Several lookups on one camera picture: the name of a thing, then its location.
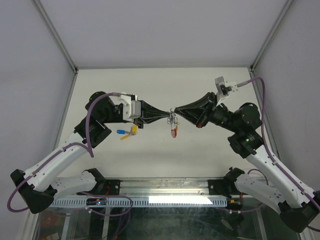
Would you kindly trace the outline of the red handled metal keyring holder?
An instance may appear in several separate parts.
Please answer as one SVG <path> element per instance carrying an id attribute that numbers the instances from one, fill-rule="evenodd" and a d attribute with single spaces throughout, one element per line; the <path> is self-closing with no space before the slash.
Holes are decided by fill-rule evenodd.
<path id="1" fill-rule="evenodd" d="M 179 126 L 179 122 L 178 122 L 178 117 L 177 117 L 177 115 L 175 114 L 175 112 L 174 112 L 174 109 L 173 108 L 171 108 L 170 109 L 170 111 L 169 111 L 169 116 L 170 115 L 173 115 L 174 116 L 174 123 L 173 124 L 169 124 L 170 125 L 170 134 L 171 134 L 171 136 L 172 136 L 172 138 L 176 138 L 177 137 L 177 135 L 178 135 L 178 129 L 177 129 L 177 131 L 175 130 L 175 125 L 178 125 Z"/>

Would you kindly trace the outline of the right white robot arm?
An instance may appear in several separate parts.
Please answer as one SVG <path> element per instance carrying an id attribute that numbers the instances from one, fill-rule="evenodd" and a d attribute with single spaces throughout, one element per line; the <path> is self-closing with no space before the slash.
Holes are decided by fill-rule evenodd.
<path id="1" fill-rule="evenodd" d="M 232 150 L 254 165 L 272 186 L 255 183 L 244 171 L 234 168 L 224 176 L 226 192 L 248 194 L 273 209 L 284 224 L 296 233 L 303 232 L 320 213 L 320 193 L 303 183 L 272 153 L 257 133 L 263 125 L 258 107 L 244 103 L 231 112 L 218 97 L 208 92 L 201 99 L 175 108 L 174 112 L 197 128 L 213 123 L 233 135 L 228 137 Z"/>

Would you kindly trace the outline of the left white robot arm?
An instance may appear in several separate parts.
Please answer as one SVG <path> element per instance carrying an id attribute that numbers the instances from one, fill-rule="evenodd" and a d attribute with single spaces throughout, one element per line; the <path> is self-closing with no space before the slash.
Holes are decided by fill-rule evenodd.
<path id="1" fill-rule="evenodd" d="M 67 140 L 47 157 L 27 170 L 16 169 L 10 175 L 16 189 L 33 214 L 46 210 L 55 200 L 78 193 L 97 195 L 105 188 L 105 178 L 96 169 L 78 176 L 58 176 L 75 160 L 104 141 L 111 130 L 109 123 L 133 123 L 139 128 L 162 118 L 169 112 L 159 110 L 133 94 L 95 92 L 86 104 L 86 117 L 74 128 Z"/>

